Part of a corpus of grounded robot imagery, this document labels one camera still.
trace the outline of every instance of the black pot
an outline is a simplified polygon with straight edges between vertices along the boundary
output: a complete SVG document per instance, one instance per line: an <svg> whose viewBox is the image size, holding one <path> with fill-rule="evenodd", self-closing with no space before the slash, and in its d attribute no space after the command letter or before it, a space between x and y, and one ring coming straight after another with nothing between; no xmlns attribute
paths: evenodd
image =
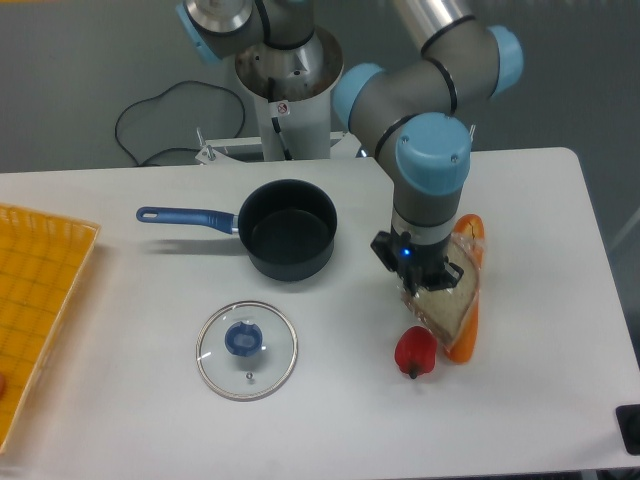
<svg viewBox="0 0 640 480"><path fill-rule="evenodd" d="M240 213L142 207L141 222L203 225L240 234L255 267L285 282L302 280L326 265L338 220L329 196L302 180L276 180L254 191Z"/></svg>

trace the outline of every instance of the pot lid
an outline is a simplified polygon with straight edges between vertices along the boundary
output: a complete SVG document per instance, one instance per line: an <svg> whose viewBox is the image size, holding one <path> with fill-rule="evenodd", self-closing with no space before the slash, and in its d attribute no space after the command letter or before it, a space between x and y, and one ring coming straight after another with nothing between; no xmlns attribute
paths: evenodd
<svg viewBox="0 0 640 480"><path fill-rule="evenodd" d="M257 400L291 375L298 356L293 325L276 308L257 301L227 305L204 325L196 361L204 381L230 400Z"/></svg>

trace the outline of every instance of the table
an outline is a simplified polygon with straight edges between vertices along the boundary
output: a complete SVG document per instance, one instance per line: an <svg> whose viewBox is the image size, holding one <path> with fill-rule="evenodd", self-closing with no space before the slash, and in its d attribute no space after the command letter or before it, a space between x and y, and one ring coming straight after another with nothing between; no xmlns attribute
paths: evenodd
<svg viewBox="0 0 640 480"><path fill-rule="evenodd" d="M301 178L336 204L329 264L283 284L237 238L138 223L142 205L237 212ZM392 184L371 159L0 175L0 201L92 220L97 248L0 476L24 479L388 479L626 467L614 409L640 401L624 318L576 156L472 156L459 214L486 226L472 361L411 381L393 362L415 320L369 248ZM291 378L237 403L195 363L211 314L279 308L299 336Z"/></svg>

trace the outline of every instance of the carrot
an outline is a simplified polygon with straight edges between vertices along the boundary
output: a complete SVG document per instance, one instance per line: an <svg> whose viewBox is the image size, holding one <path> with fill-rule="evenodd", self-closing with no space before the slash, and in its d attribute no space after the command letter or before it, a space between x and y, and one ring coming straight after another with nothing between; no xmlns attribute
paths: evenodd
<svg viewBox="0 0 640 480"><path fill-rule="evenodd" d="M484 257L483 242L485 239L482 219L474 214L464 215L458 220L453 231L471 239L471 254L476 262L478 262L478 265L482 267ZM472 305L471 311L469 312L469 319L458 341L449 350L445 349L445 355L454 363L467 363L473 355L476 337L478 335L479 303L480 300L478 299Z"/></svg>

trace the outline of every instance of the yellow plastic tray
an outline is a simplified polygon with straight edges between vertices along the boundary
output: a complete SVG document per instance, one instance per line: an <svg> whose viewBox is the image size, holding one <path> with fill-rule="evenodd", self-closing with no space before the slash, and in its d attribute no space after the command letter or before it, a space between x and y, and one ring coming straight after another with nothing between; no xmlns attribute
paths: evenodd
<svg viewBox="0 0 640 480"><path fill-rule="evenodd" d="M100 226L0 204L0 454Z"/></svg>

